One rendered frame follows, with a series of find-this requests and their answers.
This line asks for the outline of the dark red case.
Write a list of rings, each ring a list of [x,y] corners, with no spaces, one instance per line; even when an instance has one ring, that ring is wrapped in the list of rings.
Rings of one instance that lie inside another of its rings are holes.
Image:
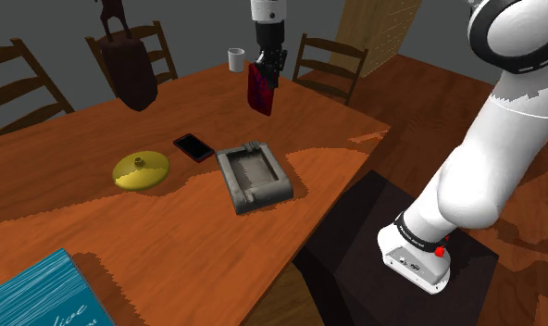
[[[268,87],[268,80],[263,77],[254,64],[248,67],[247,102],[255,111],[270,116],[273,107],[274,90]]]

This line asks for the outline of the black phone with red case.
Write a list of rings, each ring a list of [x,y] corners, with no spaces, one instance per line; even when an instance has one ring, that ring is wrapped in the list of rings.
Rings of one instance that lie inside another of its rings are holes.
[[[201,141],[192,133],[187,133],[173,141],[173,144],[179,148],[185,155],[195,162],[202,162],[213,156],[215,151],[209,145]]]

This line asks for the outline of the dark brown animal figure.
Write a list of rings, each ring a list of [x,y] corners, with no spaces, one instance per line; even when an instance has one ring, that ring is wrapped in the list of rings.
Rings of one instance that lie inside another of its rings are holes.
[[[157,81],[143,37],[128,26],[122,0],[100,1],[106,35],[97,44],[105,69],[117,98],[134,111],[144,111],[156,100]]]

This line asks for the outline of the yellow round lid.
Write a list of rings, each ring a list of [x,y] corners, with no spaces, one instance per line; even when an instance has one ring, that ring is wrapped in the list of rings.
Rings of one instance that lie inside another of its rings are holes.
[[[166,179],[170,163],[156,151],[140,151],[122,158],[112,170],[116,186],[127,191],[152,188]]]

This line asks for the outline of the white cup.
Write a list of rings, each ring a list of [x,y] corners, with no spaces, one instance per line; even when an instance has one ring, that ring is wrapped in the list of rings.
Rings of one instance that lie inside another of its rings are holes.
[[[245,51],[242,48],[230,48],[228,50],[229,70],[241,73],[244,70]]]

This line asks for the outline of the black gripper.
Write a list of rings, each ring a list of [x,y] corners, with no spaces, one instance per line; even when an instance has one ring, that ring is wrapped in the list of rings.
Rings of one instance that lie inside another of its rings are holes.
[[[255,36],[260,54],[254,60],[254,66],[261,75],[269,72],[268,56],[272,56],[269,88],[279,87],[280,72],[284,69],[288,51],[282,49],[285,40],[285,21],[255,23]]]

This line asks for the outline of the light wooden cabinet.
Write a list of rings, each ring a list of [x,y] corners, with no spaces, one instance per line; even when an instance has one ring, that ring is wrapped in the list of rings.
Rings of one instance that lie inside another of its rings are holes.
[[[360,76],[395,56],[422,0],[345,0],[335,41],[368,50]]]

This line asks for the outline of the brown wooden table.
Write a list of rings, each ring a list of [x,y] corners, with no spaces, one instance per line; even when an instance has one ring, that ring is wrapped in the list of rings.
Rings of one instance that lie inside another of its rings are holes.
[[[163,83],[141,112],[112,100],[1,136],[0,284],[62,248],[120,326],[239,326],[388,131],[287,79],[264,116],[246,87],[220,65]],[[293,199],[237,215],[217,161],[173,144],[186,133],[268,144]],[[113,168],[140,151],[168,176],[119,188]]]

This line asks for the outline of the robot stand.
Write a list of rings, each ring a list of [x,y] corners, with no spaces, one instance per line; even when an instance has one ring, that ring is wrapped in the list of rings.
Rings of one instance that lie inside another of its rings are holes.
[[[450,235],[451,275],[430,295],[384,265],[377,235],[413,197],[371,171],[336,202],[293,260],[325,326],[476,326],[498,256]]]

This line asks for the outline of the blue book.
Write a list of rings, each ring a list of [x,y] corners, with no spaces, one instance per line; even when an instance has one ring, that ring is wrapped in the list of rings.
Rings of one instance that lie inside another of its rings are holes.
[[[0,326],[117,326],[60,248],[0,285]]]

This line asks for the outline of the grey rectangular tray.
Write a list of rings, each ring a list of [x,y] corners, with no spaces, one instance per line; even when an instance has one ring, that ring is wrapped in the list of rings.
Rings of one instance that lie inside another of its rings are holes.
[[[237,215],[293,198],[292,184],[266,143],[220,150],[216,158]]]

